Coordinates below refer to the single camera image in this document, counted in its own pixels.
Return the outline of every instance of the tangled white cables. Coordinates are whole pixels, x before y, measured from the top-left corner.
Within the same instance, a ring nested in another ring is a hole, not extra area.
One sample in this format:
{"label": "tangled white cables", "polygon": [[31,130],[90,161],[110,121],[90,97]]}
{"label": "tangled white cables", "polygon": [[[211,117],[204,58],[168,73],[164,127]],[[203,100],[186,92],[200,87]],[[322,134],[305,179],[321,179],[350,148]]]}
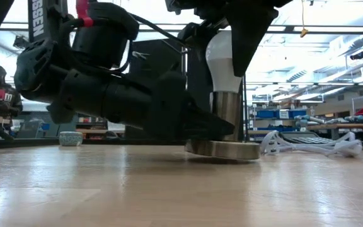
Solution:
{"label": "tangled white cables", "polygon": [[355,139],[353,132],[328,144],[292,144],[283,140],[278,131],[269,132],[260,145],[262,154],[275,155],[284,151],[307,151],[326,156],[340,154],[344,157],[355,157],[363,150],[360,140]]}

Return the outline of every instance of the workshop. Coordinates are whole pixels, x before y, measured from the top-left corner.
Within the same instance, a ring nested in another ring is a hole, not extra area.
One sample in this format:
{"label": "workshop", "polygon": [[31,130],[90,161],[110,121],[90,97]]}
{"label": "workshop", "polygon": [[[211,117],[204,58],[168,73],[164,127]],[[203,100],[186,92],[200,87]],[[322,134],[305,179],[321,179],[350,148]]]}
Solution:
{"label": "workshop", "polygon": [[0,0],[11,226],[363,226],[363,0]]}

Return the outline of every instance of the light bulb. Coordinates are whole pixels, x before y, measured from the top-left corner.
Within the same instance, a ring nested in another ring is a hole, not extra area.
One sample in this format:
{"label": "light bulb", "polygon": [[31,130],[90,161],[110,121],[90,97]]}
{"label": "light bulb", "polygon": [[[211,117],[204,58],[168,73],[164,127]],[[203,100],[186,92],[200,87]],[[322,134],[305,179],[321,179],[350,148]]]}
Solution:
{"label": "light bulb", "polygon": [[234,76],[232,32],[219,32],[207,46],[205,58],[211,73],[214,91],[239,93],[241,77]]}

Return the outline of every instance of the small bowl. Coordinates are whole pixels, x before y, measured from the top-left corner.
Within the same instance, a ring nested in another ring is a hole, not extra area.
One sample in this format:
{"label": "small bowl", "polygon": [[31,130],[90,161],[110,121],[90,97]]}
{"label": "small bowl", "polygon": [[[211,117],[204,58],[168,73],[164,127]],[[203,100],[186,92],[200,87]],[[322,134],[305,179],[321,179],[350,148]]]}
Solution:
{"label": "small bowl", "polygon": [[83,133],[60,132],[59,141],[61,146],[79,146],[83,141]]}

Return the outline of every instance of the metal disc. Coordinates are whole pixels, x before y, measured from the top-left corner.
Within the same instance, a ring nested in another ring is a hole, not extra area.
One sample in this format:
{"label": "metal disc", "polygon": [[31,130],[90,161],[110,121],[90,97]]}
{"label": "metal disc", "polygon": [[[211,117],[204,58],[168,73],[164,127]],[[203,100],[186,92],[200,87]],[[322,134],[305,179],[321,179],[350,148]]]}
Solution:
{"label": "metal disc", "polygon": [[257,143],[189,140],[186,143],[185,151],[234,160],[257,160],[260,158],[260,145]]}

